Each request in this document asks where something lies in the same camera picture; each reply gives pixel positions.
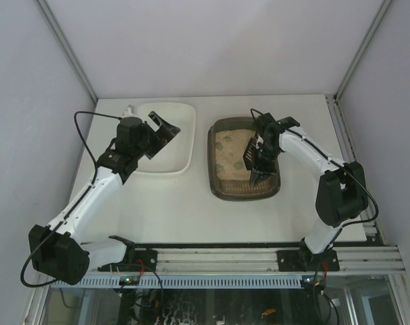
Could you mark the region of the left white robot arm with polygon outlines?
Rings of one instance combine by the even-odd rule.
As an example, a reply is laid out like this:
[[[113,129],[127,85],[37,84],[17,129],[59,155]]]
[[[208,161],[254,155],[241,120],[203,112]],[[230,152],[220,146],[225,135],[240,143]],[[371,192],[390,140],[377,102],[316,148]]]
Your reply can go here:
[[[25,265],[51,277],[51,283],[75,285],[89,270],[126,260],[132,241],[109,236],[84,243],[83,237],[102,204],[126,183],[139,160],[152,159],[181,131],[156,112],[148,116],[157,130],[130,109],[117,117],[116,135],[99,158],[92,158],[94,174],[87,184],[45,227],[30,230]]]

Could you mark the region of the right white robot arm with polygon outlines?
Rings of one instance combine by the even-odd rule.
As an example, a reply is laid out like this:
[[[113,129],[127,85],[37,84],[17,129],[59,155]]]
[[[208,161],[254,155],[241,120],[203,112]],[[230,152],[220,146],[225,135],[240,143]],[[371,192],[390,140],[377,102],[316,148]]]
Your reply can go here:
[[[310,169],[318,181],[315,209],[317,219],[298,250],[300,263],[307,265],[316,256],[328,251],[342,230],[358,222],[367,209],[369,195],[361,164],[334,158],[320,147],[288,116],[276,120],[269,113],[253,113],[255,135],[243,154],[252,185],[276,173],[276,162],[282,153],[296,158]]]

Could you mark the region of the brown translucent litter box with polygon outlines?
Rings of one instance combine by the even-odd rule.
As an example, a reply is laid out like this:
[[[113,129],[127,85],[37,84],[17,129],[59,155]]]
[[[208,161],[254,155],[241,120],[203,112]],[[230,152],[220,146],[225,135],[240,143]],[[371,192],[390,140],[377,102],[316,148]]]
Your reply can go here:
[[[253,119],[248,116],[223,118],[209,129],[207,166],[209,186],[214,196],[229,201],[251,201],[270,198],[280,190],[279,173],[256,186],[249,183],[251,172],[245,167],[243,153],[254,135]],[[232,141],[224,141],[225,136],[231,136]],[[223,145],[222,151],[216,150],[217,143]],[[243,163],[243,168],[236,169],[235,163]],[[217,172],[217,164],[222,165],[224,170]]]

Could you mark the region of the black slotted litter scoop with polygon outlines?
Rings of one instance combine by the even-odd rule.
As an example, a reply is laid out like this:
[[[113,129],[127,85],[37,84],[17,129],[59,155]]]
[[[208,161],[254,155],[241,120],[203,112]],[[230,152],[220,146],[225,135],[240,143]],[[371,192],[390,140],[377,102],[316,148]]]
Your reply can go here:
[[[258,134],[255,133],[253,137],[250,138],[247,147],[243,153],[243,162],[248,171],[255,171],[257,169],[256,164],[256,154],[258,151]]]

